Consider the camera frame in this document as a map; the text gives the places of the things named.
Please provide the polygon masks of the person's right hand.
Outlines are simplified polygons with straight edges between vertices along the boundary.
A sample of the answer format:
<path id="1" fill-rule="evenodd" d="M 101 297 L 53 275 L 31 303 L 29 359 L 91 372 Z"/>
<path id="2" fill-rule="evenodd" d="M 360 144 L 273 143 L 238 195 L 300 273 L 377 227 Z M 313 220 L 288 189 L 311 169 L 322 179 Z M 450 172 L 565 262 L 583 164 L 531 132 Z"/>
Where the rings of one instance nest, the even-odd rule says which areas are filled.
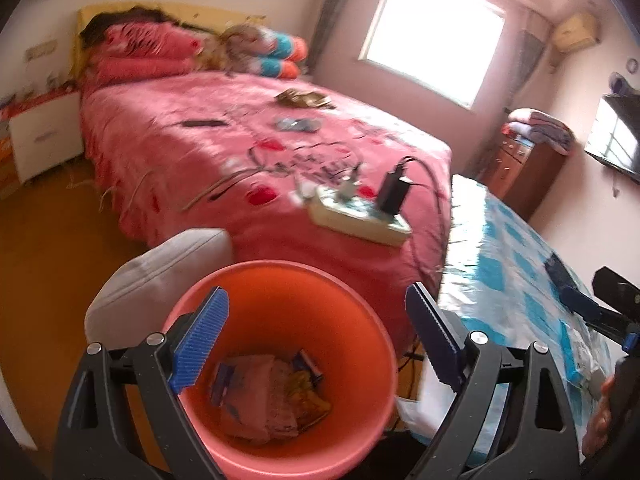
<path id="1" fill-rule="evenodd" d="M 582 438 L 582 455 L 589 458 L 605 446 L 608 430 L 611 426 L 612 413 L 610 396 L 615 385 L 615 376 L 606 378 L 601 387 L 601 396 L 596 411 L 588 422 L 587 430 Z"/>

